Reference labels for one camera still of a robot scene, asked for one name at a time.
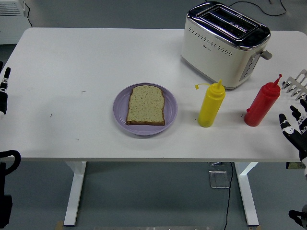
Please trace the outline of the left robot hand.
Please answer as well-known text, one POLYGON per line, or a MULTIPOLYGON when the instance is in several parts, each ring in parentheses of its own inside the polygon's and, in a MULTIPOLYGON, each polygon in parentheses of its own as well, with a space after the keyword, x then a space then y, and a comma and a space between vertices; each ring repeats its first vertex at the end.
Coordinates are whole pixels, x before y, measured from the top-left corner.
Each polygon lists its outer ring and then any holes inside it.
POLYGON ((2 119, 7 112, 8 95, 6 90, 8 88, 8 79, 11 73, 11 68, 7 67, 4 73, 4 77, 0 83, 0 119, 2 119))

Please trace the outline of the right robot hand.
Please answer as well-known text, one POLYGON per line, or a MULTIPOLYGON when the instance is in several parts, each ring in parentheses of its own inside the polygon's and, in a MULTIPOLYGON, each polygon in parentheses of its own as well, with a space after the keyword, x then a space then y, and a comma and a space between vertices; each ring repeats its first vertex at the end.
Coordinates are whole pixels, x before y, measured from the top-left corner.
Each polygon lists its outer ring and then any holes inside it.
POLYGON ((279 123, 283 135, 299 151, 299 159, 305 165, 304 177, 307 178, 307 115, 303 115, 296 107, 290 106, 292 116, 299 125, 294 129, 284 114, 279 114, 279 123))

